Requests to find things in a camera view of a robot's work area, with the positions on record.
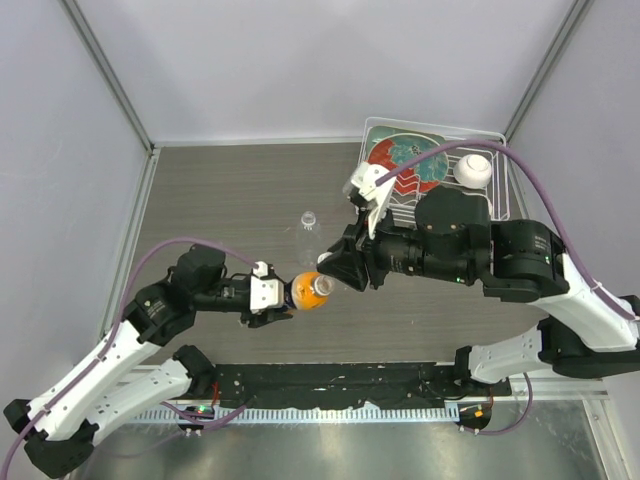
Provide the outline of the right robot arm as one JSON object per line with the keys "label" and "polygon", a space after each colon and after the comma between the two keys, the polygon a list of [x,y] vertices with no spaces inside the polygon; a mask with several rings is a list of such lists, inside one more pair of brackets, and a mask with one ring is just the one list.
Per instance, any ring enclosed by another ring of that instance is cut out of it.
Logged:
{"label": "right robot arm", "polygon": [[598,379],[639,369],[639,299],[614,299],[618,315],[589,286],[564,242],[534,220],[494,221],[482,196],[437,187],[418,201],[415,225],[392,215],[378,224],[366,210],[318,259],[317,270],[364,291],[391,273],[471,286],[485,296],[532,305],[547,316],[526,332],[456,351],[451,380],[465,395],[515,374],[550,368]]}

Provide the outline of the white bottle cap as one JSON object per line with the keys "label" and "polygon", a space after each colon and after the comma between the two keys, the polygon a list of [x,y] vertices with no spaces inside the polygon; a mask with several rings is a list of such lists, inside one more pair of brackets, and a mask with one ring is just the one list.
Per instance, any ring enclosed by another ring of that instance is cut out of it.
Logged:
{"label": "white bottle cap", "polygon": [[322,253],[321,255],[318,256],[317,258],[317,263],[320,264],[322,263],[325,259],[327,259],[329,256],[331,256],[331,252],[325,252]]}

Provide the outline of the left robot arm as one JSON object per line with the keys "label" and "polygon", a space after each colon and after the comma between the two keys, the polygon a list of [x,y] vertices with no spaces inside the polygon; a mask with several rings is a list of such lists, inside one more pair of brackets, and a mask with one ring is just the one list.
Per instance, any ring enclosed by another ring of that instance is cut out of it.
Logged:
{"label": "left robot arm", "polygon": [[119,427],[173,398],[200,399],[216,368],[195,346],[125,386],[132,369],[192,328],[200,312],[237,313],[249,328],[289,318],[287,283],[273,265],[214,242],[191,239],[165,276],[126,290],[106,336],[61,380],[31,400],[15,399],[4,415],[17,437],[1,466],[6,478],[17,450],[51,479],[86,462]]}

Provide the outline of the orange juice bottle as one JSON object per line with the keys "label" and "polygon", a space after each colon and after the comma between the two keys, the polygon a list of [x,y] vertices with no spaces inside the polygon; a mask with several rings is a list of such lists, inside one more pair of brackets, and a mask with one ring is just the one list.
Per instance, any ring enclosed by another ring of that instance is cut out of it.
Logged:
{"label": "orange juice bottle", "polygon": [[284,288],[284,307],[289,310],[313,310],[325,305],[334,291],[335,280],[318,272],[304,272]]}

